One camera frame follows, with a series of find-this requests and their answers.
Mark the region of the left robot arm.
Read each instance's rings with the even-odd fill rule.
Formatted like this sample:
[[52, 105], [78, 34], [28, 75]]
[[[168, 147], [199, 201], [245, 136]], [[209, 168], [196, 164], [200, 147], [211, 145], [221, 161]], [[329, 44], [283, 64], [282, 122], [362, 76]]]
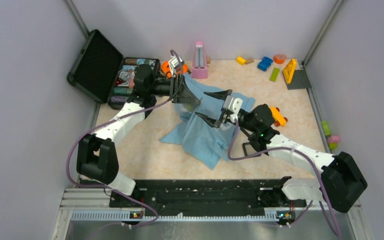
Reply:
[[83, 136], [77, 149], [76, 171], [93, 181], [121, 192], [121, 200], [129, 207], [140, 202], [136, 182], [121, 172], [117, 145], [152, 110], [158, 108], [157, 96], [167, 96], [174, 104], [198, 106], [201, 101], [188, 88], [183, 74], [159, 80], [148, 64], [134, 70], [133, 91], [121, 110], [107, 124]]

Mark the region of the light blue t-shirt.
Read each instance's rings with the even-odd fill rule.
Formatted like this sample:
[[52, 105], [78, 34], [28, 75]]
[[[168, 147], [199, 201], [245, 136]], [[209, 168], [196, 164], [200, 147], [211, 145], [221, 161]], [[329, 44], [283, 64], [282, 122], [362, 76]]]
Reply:
[[222, 124], [219, 128], [210, 127], [195, 113], [202, 113], [212, 119], [221, 115], [223, 101], [212, 98], [205, 92], [221, 92], [222, 89], [199, 83], [185, 74], [185, 82], [189, 90], [200, 100], [200, 105], [194, 110], [188, 110], [184, 104], [175, 104], [174, 109], [181, 123], [159, 141], [166, 144], [181, 145], [183, 150], [201, 161], [210, 170], [213, 170], [219, 160], [228, 160], [227, 150], [232, 142], [235, 125]]

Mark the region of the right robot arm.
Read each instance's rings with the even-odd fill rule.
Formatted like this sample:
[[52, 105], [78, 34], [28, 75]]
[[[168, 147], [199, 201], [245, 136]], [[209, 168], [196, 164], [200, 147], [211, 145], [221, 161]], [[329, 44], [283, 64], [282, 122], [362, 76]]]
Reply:
[[274, 113], [267, 104], [246, 111], [242, 109], [243, 100], [232, 96], [230, 89], [206, 92], [206, 95], [223, 101], [220, 117], [213, 119], [202, 113], [197, 113], [197, 116], [213, 128], [233, 124], [234, 137], [239, 130], [246, 131], [248, 143], [256, 152], [245, 154], [242, 159], [265, 154], [289, 162], [314, 176], [287, 177], [273, 192], [277, 205], [287, 206], [292, 200], [309, 200], [325, 202], [329, 210], [347, 213], [368, 188], [366, 179], [349, 153], [322, 152], [287, 138], [272, 127]]

